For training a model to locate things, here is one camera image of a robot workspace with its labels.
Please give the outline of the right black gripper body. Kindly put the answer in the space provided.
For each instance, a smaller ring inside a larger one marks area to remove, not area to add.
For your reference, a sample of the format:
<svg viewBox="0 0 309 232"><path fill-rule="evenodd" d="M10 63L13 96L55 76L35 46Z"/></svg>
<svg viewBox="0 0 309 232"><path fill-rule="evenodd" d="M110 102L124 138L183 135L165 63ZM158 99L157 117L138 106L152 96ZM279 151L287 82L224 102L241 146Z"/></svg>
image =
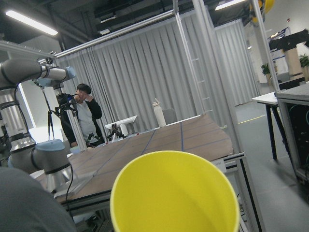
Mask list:
<svg viewBox="0 0 309 232"><path fill-rule="evenodd" d="M73 95L68 93L61 93L56 95L56 99L59 104L59 106L56 107L56 111L76 111L76 101Z"/></svg>

